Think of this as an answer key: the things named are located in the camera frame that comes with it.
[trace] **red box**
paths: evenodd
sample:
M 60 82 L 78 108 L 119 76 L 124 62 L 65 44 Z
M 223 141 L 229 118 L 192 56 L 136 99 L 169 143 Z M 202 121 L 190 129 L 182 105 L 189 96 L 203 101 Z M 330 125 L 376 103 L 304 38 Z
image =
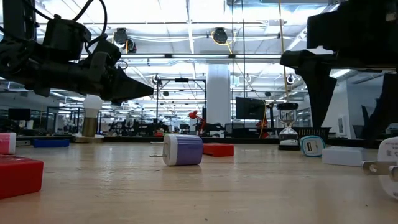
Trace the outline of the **red box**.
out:
M 209 156 L 234 156 L 234 145 L 232 144 L 203 144 L 203 153 Z
M 42 161 L 0 155 L 0 199 L 38 192 L 43 166 Z

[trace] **light bulb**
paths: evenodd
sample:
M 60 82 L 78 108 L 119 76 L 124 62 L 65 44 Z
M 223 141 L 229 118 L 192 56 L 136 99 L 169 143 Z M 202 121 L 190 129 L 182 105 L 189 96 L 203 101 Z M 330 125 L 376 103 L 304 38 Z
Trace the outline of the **light bulb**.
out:
M 99 96 L 88 95 L 83 102 L 86 118 L 96 118 L 102 108 L 102 99 Z

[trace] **desk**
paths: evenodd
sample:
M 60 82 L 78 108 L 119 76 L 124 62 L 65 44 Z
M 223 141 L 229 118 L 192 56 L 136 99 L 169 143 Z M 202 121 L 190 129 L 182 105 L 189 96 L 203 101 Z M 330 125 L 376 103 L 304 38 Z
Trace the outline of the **desk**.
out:
M 234 157 L 167 167 L 149 157 L 161 149 L 110 142 L 19 147 L 18 156 L 44 161 L 43 188 L 0 200 L 2 223 L 398 222 L 397 202 L 378 177 L 357 167 L 323 165 L 267 144 L 237 144 Z

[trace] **white column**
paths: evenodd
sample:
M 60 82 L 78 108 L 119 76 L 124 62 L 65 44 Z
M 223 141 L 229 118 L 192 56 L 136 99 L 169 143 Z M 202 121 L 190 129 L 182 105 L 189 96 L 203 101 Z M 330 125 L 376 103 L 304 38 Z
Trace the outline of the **white column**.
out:
M 231 122 L 231 88 L 228 65 L 209 65 L 207 73 L 207 123 Z

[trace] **black basket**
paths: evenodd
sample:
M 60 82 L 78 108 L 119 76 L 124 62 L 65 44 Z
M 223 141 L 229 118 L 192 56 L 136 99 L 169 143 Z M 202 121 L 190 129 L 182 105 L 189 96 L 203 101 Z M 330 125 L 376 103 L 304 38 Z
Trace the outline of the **black basket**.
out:
M 277 128 L 276 131 L 279 133 L 285 128 Z M 292 127 L 294 131 L 298 133 L 298 141 L 305 136 L 319 136 L 324 142 L 328 140 L 330 128 L 311 128 L 311 127 Z

